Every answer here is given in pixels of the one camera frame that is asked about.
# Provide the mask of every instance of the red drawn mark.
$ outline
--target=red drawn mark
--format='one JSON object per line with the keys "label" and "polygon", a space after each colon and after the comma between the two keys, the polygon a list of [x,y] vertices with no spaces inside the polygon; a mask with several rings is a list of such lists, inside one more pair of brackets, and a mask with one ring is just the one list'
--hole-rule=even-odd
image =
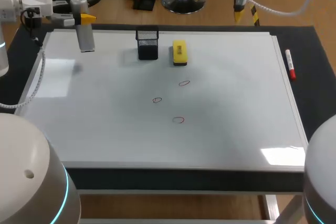
{"label": "red drawn mark", "polygon": [[182,81],[182,82],[179,83],[179,86],[183,87],[183,86],[188,85],[189,83],[190,83],[190,81]]}
{"label": "red drawn mark", "polygon": [[154,98],[153,99],[153,102],[154,103],[158,103],[158,102],[161,102],[162,101],[162,98],[161,97],[157,97],[157,98]]}
{"label": "red drawn mark", "polygon": [[184,122],[184,118],[181,116],[177,116],[175,118],[173,118],[173,122],[174,123],[183,123]]}

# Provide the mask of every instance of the red marker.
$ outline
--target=red marker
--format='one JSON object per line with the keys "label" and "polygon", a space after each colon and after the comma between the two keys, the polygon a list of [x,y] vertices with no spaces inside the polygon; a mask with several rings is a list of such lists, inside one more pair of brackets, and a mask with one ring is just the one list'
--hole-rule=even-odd
{"label": "red marker", "polygon": [[292,81],[295,81],[296,80],[296,75],[295,75],[292,55],[290,54],[290,51],[288,49],[285,51],[285,53],[286,53],[286,58],[287,58],[287,63],[288,63],[288,68],[289,68],[290,79]]}

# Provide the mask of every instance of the yellow and black caution tape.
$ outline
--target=yellow and black caution tape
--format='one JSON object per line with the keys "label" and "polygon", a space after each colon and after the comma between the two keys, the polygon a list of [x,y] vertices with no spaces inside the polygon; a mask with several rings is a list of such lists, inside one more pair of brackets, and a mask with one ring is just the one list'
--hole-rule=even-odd
{"label": "yellow and black caution tape", "polygon": [[260,26],[260,21],[259,21],[259,16],[257,13],[257,8],[255,5],[251,5],[251,13],[252,13],[252,17],[253,17],[253,24],[255,27]]}

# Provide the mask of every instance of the yellow eraser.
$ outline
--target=yellow eraser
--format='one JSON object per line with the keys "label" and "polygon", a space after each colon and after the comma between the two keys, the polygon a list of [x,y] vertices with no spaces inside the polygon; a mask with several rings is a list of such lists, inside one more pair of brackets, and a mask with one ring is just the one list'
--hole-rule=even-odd
{"label": "yellow eraser", "polygon": [[173,59],[175,66],[185,66],[188,62],[187,44],[185,40],[173,41]]}

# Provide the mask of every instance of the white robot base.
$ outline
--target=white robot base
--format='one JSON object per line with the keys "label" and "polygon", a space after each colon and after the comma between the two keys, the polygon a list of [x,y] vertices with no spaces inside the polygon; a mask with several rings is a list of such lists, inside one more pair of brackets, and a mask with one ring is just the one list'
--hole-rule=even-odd
{"label": "white robot base", "polygon": [[43,133],[15,115],[0,121],[0,223],[79,223],[79,195]]}

